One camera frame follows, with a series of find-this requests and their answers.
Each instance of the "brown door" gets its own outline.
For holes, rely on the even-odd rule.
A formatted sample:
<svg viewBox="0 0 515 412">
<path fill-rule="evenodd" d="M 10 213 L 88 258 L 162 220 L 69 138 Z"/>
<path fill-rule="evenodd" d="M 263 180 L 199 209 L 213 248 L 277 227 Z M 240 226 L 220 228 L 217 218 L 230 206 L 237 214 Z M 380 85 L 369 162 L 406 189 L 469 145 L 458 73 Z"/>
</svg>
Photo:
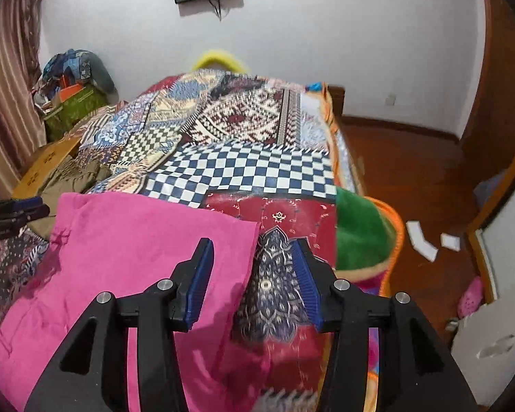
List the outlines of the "brown door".
<svg viewBox="0 0 515 412">
<path fill-rule="evenodd" d="M 486 68 L 461 142 L 474 185 L 506 169 L 515 156 L 515 14 L 506 0 L 486 3 Z"/>
</svg>

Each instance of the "pink crocs shoe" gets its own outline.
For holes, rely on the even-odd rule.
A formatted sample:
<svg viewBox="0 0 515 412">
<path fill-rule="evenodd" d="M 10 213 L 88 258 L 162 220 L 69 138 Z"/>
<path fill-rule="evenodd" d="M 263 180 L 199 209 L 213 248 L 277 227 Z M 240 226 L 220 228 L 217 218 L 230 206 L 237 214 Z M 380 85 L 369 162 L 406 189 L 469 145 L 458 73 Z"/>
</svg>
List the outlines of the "pink crocs shoe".
<svg viewBox="0 0 515 412">
<path fill-rule="evenodd" d="M 481 278 L 477 276 L 470 283 L 468 289 L 458 302 L 458 316 L 460 319 L 476 312 L 481 306 L 483 300 L 483 283 Z"/>
</svg>

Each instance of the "green fabric patch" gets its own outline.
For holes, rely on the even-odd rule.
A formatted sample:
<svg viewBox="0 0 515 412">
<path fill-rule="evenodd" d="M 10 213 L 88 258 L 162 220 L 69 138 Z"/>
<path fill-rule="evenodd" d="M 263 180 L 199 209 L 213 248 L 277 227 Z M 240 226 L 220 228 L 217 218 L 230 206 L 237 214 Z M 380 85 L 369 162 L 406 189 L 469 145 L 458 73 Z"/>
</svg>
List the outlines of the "green fabric patch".
<svg viewBox="0 0 515 412">
<path fill-rule="evenodd" d="M 385 261 L 396 240 L 390 221 L 374 203 L 336 187 L 337 270 L 369 268 Z"/>
</svg>

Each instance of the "blue and white checkered fabric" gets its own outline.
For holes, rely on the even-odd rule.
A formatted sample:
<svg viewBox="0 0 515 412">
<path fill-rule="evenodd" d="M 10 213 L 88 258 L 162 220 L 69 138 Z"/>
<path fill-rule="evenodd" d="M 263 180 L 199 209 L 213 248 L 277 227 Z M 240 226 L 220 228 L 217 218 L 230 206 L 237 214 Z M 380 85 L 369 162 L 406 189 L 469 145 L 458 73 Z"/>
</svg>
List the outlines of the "blue and white checkered fabric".
<svg viewBox="0 0 515 412">
<path fill-rule="evenodd" d="M 208 190 L 335 199 L 328 152 L 235 142 L 183 147 L 149 173 L 141 194 L 199 207 Z"/>
</svg>

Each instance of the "curtain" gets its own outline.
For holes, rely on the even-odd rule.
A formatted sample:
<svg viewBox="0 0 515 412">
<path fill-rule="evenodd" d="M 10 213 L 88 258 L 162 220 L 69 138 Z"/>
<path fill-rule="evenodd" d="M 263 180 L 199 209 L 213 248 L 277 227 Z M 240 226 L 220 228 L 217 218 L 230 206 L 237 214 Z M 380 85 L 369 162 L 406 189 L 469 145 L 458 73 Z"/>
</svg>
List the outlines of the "curtain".
<svg viewBox="0 0 515 412">
<path fill-rule="evenodd" d="M 0 0 L 0 199 L 9 198 L 21 169 L 45 143 L 31 88 L 38 63 L 41 0 Z"/>
</svg>

